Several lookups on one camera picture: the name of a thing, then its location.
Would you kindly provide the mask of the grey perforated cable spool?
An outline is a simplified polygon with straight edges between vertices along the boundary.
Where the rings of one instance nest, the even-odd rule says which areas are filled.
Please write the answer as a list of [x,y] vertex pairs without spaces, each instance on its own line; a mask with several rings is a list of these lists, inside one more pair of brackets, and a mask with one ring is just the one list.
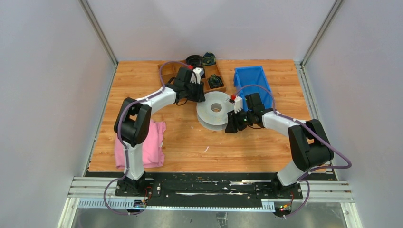
[[196,105],[197,119],[206,129],[223,131],[228,124],[228,112],[234,110],[230,96],[224,92],[208,92],[205,101]]

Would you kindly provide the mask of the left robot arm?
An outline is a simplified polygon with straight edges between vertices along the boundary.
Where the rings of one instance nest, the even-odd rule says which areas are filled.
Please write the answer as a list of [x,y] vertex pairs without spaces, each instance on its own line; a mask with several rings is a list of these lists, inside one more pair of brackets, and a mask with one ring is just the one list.
[[141,196],[146,187],[142,161],[143,142],[148,136],[151,116],[180,100],[204,102],[204,83],[198,69],[181,67],[176,77],[143,98],[127,97],[120,108],[114,131],[124,151],[124,175],[118,180],[120,190],[130,196]]

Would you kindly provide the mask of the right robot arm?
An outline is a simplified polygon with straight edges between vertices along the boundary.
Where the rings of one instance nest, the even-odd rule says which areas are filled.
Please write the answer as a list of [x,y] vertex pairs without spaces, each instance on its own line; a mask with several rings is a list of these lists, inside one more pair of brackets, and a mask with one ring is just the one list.
[[265,108],[259,93],[247,95],[244,99],[231,95],[229,102],[234,109],[227,113],[226,133],[237,133],[257,125],[288,137],[291,161],[270,182],[271,192],[277,198],[288,195],[297,181],[312,168],[334,158],[334,152],[328,148],[329,140],[319,120],[293,119],[273,108]]

